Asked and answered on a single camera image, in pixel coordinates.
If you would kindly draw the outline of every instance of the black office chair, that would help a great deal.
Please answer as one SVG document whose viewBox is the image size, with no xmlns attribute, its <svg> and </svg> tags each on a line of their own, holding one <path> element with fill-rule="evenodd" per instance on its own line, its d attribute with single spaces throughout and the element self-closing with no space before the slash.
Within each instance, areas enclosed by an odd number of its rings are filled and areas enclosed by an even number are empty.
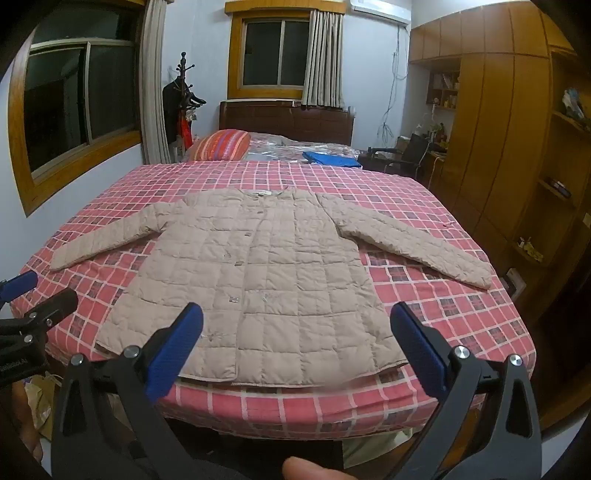
<svg viewBox="0 0 591 480">
<path fill-rule="evenodd" d="M 418 169 L 427 154 L 429 140 L 419 135 L 412 134 L 406 150 L 397 148 L 368 148 L 367 155 L 359 159 L 364 170 L 382 171 L 390 175 L 411 177 L 414 180 L 418 177 Z M 398 155 L 398 158 L 379 158 L 377 152 L 388 152 Z"/>
</svg>

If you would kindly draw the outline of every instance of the white curtain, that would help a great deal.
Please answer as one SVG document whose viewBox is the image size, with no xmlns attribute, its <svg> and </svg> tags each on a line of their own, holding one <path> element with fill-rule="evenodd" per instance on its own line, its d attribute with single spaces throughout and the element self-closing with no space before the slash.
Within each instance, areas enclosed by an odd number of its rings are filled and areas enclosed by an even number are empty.
<svg viewBox="0 0 591 480">
<path fill-rule="evenodd" d="M 302 105 L 343 108 L 343 14 L 312 10 Z"/>
<path fill-rule="evenodd" d="M 165 0 L 148 0 L 139 51 L 139 115 L 145 164 L 172 163 L 162 107 L 162 37 Z"/>
</svg>

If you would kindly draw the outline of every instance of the striped pillow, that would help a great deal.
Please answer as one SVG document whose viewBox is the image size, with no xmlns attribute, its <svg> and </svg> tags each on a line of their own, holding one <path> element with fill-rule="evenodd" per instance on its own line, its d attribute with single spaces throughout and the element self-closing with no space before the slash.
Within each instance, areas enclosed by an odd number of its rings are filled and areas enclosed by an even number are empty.
<svg viewBox="0 0 591 480">
<path fill-rule="evenodd" d="M 248 151 L 251 136 L 244 130 L 220 130 L 191 147 L 189 161 L 241 160 Z"/>
</svg>

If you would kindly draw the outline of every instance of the red checkered bedsheet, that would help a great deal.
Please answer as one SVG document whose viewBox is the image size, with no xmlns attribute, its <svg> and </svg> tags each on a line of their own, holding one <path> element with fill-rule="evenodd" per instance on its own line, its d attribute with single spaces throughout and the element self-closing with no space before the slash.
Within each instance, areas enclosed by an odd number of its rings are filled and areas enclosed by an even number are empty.
<svg viewBox="0 0 591 480">
<path fill-rule="evenodd" d="M 43 298 L 70 286 L 79 295 L 73 316 L 49 332 L 48 351 L 66 363 L 83 352 L 101 358 L 95 337 L 112 305 L 150 254 L 154 238 L 107 252 L 54 274 L 53 251 L 76 236 L 137 212 L 147 204 L 173 202 L 187 192 L 235 187 L 279 190 L 296 186 L 339 195 L 398 218 L 470 251 L 484 252 L 423 186 L 411 179 L 354 168 L 283 162 L 202 162 L 136 168 L 89 203 L 53 235 L 23 270 L 35 270 L 38 287 L 12 304 L 23 314 Z M 521 355 L 531 374 L 535 349 L 497 276 L 488 292 L 477 291 L 411 260 L 360 244 L 360 255 L 387 310 L 406 301 L 451 344 L 462 343 L 482 358 Z M 408 366 L 359 379 L 341 391 L 321 388 L 248 388 L 178 382 L 160 402 L 166 416 L 221 432 L 250 437 L 331 439 L 417 427 L 436 401 L 425 395 Z"/>
</svg>

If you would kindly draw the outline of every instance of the metal screw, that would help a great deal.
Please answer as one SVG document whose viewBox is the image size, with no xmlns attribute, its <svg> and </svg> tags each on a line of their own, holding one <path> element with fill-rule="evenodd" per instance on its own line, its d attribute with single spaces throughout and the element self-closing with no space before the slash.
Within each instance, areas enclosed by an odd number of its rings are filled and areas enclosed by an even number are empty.
<svg viewBox="0 0 591 480">
<path fill-rule="evenodd" d="M 139 355 L 139 347 L 137 345 L 126 346 L 123 350 L 123 356 L 125 358 L 135 358 Z"/>
<path fill-rule="evenodd" d="M 83 361 L 84 361 L 84 355 L 82 355 L 81 353 L 77 353 L 75 355 L 72 355 L 72 358 L 70 358 L 70 363 L 72 365 L 74 365 L 75 367 L 77 367 L 78 365 L 81 365 Z"/>
<path fill-rule="evenodd" d="M 465 346 L 463 345 L 458 345 L 457 347 L 455 347 L 453 349 L 453 354 L 458 357 L 461 358 L 462 360 L 468 358 L 470 356 L 470 350 L 468 350 Z"/>
<path fill-rule="evenodd" d="M 523 360 L 519 355 L 513 354 L 509 357 L 509 362 L 511 362 L 516 367 L 520 367 L 523 364 Z"/>
</svg>

